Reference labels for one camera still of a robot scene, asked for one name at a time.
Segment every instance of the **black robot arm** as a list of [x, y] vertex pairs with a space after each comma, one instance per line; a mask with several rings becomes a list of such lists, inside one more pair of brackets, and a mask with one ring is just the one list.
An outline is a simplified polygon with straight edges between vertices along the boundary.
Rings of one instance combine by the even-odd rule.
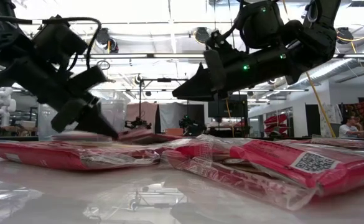
[[[30, 40], [17, 24], [32, 24], [32, 21], [15, 18], [14, 8], [11, 0], [0, 0], [0, 65], [6, 67], [0, 72], [0, 87], [18, 83], [35, 95], [39, 103], [55, 109], [58, 113], [51, 123], [58, 132], [77, 122], [77, 130], [117, 138], [118, 133], [101, 114], [99, 98], [88, 91], [107, 81], [100, 68], [89, 65], [93, 41], [86, 44], [70, 30], [68, 23], [97, 22], [95, 39], [101, 29], [100, 22], [86, 17], [53, 17], [43, 20], [45, 25]], [[86, 49], [88, 69], [74, 76], [70, 72], [72, 66], [67, 69], [70, 58], [82, 55]]]
[[[196, 75], [172, 94], [181, 100], [212, 101], [214, 94], [252, 88], [270, 79], [285, 76], [289, 85], [300, 75], [330, 60], [337, 33], [334, 19], [340, 0], [312, 0], [306, 7], [304, 23], [284, 25], [275, 1], [241, 3], [232, 28], [221, 35], [212, 32], [204, 51], [208, 68], [199, 66]], [[226, 38], [238, 29], [246, 52], [234, 49]], [[248, 49], [260, 49], [249, 54]]]

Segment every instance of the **plastic bag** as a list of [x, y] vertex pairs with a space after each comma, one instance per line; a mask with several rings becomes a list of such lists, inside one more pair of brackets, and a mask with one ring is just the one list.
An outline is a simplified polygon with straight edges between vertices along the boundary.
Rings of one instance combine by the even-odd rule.
[[346, 147], [349, 149], [364, 149], [364, 141], [339, 138], [312, 138], [311, 144], [325, 144], [329, 146]]
[[199, 136], [163, 157], [193, 172], [280, 207], [297, 210], [314, 195], [364, 185], [364, 151], [254, 139]]
[[182, 139], [180, 136], [170, 136], [166, 134], [154, 134], [152, 130], [148, 129], [134, 129], [124, 131], [119, 135], [119, 141], [133, 143], [133, 144], [158, 144]]
[[104, 170], [157, 164], [161, 145], [119, 142], [0, 142], [0, 157], [62, 170]]

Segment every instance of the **yellow cable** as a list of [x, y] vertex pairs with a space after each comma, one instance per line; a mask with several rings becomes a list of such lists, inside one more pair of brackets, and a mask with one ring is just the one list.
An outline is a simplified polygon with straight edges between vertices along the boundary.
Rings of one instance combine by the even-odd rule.
[[282, 4], [284, 6], [284, 10], [286, 11], [286, 14], [287, 14], [287, 19], [289, 21], [289, 16], [288, 16], [288, 11], [287, 11], [287, 6], [286, 6], [286, 0], [282, 0]]
[[[230, 121], [231, 121], [231, 115], [230, 115], [230, 110], [229, 110], [229, 101], [228, 99], [226, 99], [226, 107], [227, 107], [227, 113], [229, 114], [229, 118], [230, 118]], [[231, 124], [231, 133], [234, 137], [234, 124], [232, 123]]]
[[357, 54], [357, 52], [356, 52], [356, 48], [355, 48], [355, 44], [353, 43], [353, 41], [351, 41], [350, 43], [351, 43], [351, 45], [352, 45], [353, 51], [355, 52], [355, 54]]
[[315, 95], [315, 96], [316, 96], [316, 98], [317, 98], [317, 102], [318, 102], [318, 104], [319, 104], [319, 107], [321, 108], [321, 112], [322, 112], [322, 114], [323, 114], [323, 116], [324, 116], [324, 118], [325, 118], [325, 121], [327, 122], [327, 125], [329, 126], [329, 129], [330, 129], [331, 135], [332, 135], [332, 137], [333, 137], [333, 138], [335, 138], [335, 133], [334, 133], [334, 131], [333, 131], [332, 127], [331, 127], [331, 124], [330, 124], [330, 121], [329, 121], [329, 117], [325, 114], [325, 110], [324, 110], [324, 108], [323, 108], [323, 104], [322, 104], [322, 103], [321, 103], [321, 101], [320, 101], [320, 98], [319, 98], [319, 96], [318, 96], [318, 94], [317, 94], [316, 88], [314, 87], [314, 84], [313, 84], [313, 82], [312, 82], [312, 79], [310, 78], [309, 72], [306, 72], [306, 75], [307, 75], [307, 79], [308, 79], [308, 81], [309, 81], [310, 85], [312, 86], [312, 89], [313, 89], [314, 95]]
[[354, 42], [354, 41], [358, 41], [358, 40], [363, 40], [364, 39], [364, 37], [360, 37], [358, 39], [345, 39], [345, 38], [338, 37], [338, 36], [337, 36], [337, 38], [340, 39], [340, 40], [350, 41], [350, 42]]

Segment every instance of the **ductwork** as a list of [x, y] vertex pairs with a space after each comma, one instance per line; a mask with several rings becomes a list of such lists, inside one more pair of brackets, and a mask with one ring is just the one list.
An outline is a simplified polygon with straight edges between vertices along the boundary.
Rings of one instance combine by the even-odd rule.
[[[358, 54], [364, 54], [364, 44], [356, 48]], [[353, 50], [346, 52], [346, 54], [354, 54]], [[335, 75], [349, 71], [350, 69], [360, 66], [357, 59], [340, 59], [334, 63], [325, 63], [309, 71], [310, 77], [313, 82], [321, 82], [327, 80]], [[302, 88], [309, 86], [310, 83], [307, 78], [299, 80], [297, 83], [289, 86], [289, 88]]]

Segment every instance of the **white table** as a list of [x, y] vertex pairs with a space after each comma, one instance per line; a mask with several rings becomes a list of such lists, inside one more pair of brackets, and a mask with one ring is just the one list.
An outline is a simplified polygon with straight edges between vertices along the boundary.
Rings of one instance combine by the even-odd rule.
[[78, 173], [0, 162], [0, 223], [364, 224], [364, 188], [290, 212], [177, 170]]

